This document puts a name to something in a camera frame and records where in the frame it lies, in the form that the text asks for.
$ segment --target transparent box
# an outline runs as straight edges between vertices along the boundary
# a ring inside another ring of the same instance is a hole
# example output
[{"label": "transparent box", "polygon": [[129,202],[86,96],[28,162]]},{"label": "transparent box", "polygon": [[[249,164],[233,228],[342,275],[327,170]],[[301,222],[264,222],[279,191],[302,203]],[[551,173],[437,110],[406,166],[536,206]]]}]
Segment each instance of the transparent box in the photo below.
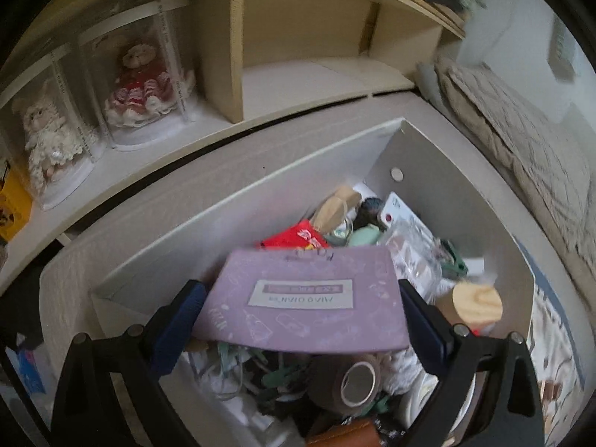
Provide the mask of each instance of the transparent box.
[{"label": "transparent box", "polygon": [[64,72],[72,58],[68,44],[46,53],[0,94],[1,151],[43,210],[75,191],[105,147],[72,98]]},{"label": "transparent box", "polygon": [[188,0],[155,0],[103,19],[79,35],[95,111],[117,149],[143,147],[194,120]]}]

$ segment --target red package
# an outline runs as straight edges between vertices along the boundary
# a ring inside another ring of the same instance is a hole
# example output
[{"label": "red package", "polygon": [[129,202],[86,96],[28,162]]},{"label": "red package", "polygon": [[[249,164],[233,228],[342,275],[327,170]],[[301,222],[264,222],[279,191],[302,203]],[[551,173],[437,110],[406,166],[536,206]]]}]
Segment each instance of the red package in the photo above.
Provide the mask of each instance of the red package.
[{"label": "red package", "polygon": [[302,220],[288,230],[263,240],[264,248],[329,248],[319,232],[314,230],[311,222]]}]

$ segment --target white wall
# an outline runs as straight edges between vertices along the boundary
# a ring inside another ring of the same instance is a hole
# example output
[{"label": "white wall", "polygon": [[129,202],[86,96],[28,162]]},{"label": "white wall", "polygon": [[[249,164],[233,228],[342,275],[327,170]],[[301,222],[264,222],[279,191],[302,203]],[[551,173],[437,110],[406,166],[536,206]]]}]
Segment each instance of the white wall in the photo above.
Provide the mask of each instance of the white wall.
[{"label": "white wall", "polygon": [[544,0],[487,0],[466,27],[458,62],[485,62],[512,88],[559,123],[573,102],[596,130],[596,74],[577,46],[580,76],[557,80],[548,65],[554,12]]}]

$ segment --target brown leather object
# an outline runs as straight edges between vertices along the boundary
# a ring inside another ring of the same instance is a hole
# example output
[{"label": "brown leather object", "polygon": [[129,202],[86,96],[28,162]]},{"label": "brown leather object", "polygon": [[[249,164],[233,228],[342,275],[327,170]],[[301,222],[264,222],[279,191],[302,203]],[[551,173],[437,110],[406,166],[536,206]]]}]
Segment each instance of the brown leather object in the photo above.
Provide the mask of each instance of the brown leather object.
[{"label": "brown leather object", "polygon": [[310,437],[306,439],[306,445],[309,447],[379,447],[381,439],[373,423],[364,419]]}]

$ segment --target yellow package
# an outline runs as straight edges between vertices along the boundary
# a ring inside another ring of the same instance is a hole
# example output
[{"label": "yellow package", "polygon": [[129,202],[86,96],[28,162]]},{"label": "yellow package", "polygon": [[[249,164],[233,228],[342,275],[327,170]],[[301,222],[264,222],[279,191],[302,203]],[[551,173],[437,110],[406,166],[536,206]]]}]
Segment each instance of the yellow package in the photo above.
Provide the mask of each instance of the yellow package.
[{"label": "yellow package", "polygon": [[0,159],[0,237],[10,242],[29,221],[31,196],[10,169],[6,159]]}]

